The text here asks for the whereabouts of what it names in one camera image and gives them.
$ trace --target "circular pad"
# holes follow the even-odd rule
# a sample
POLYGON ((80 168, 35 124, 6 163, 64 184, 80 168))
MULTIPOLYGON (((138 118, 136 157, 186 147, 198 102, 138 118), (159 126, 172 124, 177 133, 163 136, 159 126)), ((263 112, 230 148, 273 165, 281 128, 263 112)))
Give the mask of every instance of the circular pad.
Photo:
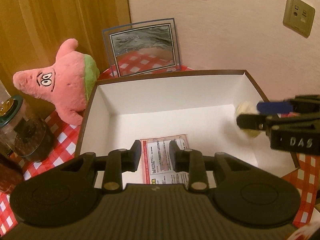
POLYGON ((300 194, 289 182, 271 174, 235 172, 218 185, 213 201, 234 222, 255 228, 290 223, 300 194))
POLYGON ((10 198, 16 218, 37 227, 78 221, 93 210, 96 202, 96 190, 77 172, 38 175, 17 185, 10 198))

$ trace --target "jar lid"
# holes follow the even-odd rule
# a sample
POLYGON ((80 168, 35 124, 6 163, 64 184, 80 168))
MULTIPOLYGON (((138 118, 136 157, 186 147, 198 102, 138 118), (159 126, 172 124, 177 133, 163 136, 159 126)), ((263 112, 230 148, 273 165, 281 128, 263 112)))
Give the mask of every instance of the jar lid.
POLYGON ((13 107, 13 98, 9 98, 7 101, 0 105, 0 117, 5 116, 9 110, 13 107))
POLYGON ((0 104, 0 129, 5 127, 20 110, 23 103, 23 97, 15 95, 0 104))

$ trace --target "glass photo frame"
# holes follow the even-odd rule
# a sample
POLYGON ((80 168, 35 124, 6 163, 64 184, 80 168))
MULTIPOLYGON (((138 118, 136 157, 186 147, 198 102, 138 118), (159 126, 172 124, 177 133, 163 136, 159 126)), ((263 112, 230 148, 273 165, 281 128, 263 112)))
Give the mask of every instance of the glass photo frame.
POLYGON ((114 77, 181 70, 174 18, 121 25, 102 35, 114 77))

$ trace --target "yellow sponge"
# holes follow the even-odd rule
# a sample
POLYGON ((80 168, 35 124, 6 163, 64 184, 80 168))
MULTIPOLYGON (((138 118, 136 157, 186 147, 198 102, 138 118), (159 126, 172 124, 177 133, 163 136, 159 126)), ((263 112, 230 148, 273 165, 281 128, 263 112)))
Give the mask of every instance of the yellow sponge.
MULTIPOLYGON (((240 115, 240 114, 258 114, 257 108, 249 101, 245 101, 243 103, 241 103, 236 110, 236 116, 240 115)), ((241 129, 242 131, 244 131, 247 136, 249 136, 250 138, 256 138, 261 131, 258 130, 251 130, 251 129, 241 129)))

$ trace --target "embroidered eyes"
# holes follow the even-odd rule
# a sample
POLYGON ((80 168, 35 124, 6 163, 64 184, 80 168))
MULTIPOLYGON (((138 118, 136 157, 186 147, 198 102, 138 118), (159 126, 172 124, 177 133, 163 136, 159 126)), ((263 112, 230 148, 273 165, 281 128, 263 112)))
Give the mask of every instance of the embroidered eyes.
POLYGON ((51 78, 52 77, 52 73, 48 73, 48 74, 44 74, 41 77, 41 85, 48 87, 52 84, 51 78))

